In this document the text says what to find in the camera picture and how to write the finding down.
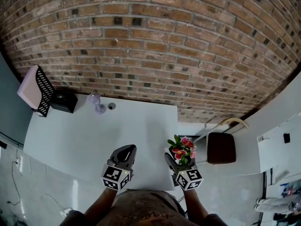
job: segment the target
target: black speaker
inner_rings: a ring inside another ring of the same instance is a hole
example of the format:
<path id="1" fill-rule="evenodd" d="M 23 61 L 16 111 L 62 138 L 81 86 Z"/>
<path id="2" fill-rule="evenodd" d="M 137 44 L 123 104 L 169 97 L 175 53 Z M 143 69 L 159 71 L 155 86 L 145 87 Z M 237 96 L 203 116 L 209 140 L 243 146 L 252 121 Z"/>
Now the black speaker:
<path id="1" fill-rule="evenodd" d="M 50 105 L 55 110 L 73 113 L 77 103 L 75 94 L 56 90 L 50 99 Z"/>

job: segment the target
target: clothing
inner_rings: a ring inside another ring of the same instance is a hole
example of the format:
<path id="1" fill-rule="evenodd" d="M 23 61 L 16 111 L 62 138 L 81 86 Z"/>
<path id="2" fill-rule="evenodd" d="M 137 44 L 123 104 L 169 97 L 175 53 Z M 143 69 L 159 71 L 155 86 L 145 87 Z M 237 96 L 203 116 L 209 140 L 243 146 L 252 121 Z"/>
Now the clothing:
<path id="1" fill-rule="evenodd" d="M 293 212 L 298 201 L 300 201 L 300 196 L 298 195 L 290 195 L 284 198 L 261 199 L 258 206 L 255 207 L 255 210 L 258 212 L 289 214 Z"/>
<path id="2" fill-rule="evenodd" d="M 178 201 L 162 191 L 127 191 L 116 196 L 110 212 L 97 226 L 179 225 L 195 226 L 187 220 Z M 227 226 L 217 215 L 208 215 L 204 226 Z M 90 226 L 86 216 L 71 211 L 61 226 Z"/>

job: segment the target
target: person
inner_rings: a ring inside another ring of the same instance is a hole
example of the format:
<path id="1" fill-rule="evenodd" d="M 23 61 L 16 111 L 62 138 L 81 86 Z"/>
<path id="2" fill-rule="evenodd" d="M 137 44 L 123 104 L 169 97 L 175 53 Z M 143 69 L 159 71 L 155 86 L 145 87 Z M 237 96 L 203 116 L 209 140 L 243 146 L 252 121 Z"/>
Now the person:
<path id="1" fill-rule="evenodd" d="M 254 209 L 263 213 L 301 214 L 301 194 L 293 194 L 284 198 L 257 199 Z"/>
<path id="2" fill-rule="evenodd" d="M 184 191 L 189 220 L 178 201 L 167 192 L 128 190 L 116 194 L 117 191 L 106 188 L 84 214 L 70 211 L 60 226 L 227 226 L 216 214 L 206 211 L 194 189 Z"/>

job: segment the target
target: power outlet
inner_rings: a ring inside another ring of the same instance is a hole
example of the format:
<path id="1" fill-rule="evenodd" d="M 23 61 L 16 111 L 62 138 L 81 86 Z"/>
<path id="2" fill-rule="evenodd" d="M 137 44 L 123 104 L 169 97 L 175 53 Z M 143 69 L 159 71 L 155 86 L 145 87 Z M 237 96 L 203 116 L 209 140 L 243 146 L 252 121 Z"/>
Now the power outlet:
<path id="1" fill-rule="evenodd" d="M 68 213 L 73 210 L 72 208 L 68 208 L 68 209 L 65 209 L 63 211 L 60 211 L 60 214 L 62 215 L 63 218 L 66 218 Z"/>

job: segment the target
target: chair seat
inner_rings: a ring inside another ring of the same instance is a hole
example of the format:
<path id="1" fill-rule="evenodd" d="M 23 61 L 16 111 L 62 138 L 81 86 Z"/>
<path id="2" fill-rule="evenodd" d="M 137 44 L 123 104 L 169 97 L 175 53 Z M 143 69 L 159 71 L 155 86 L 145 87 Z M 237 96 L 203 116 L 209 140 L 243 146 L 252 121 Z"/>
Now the chair seat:
<path id="1" fill-rule="evenodd" d="M 231 134 L 212 132 L 207 137 L 207 161 L 210 164 L 236 162 L 234 137 Z"/>

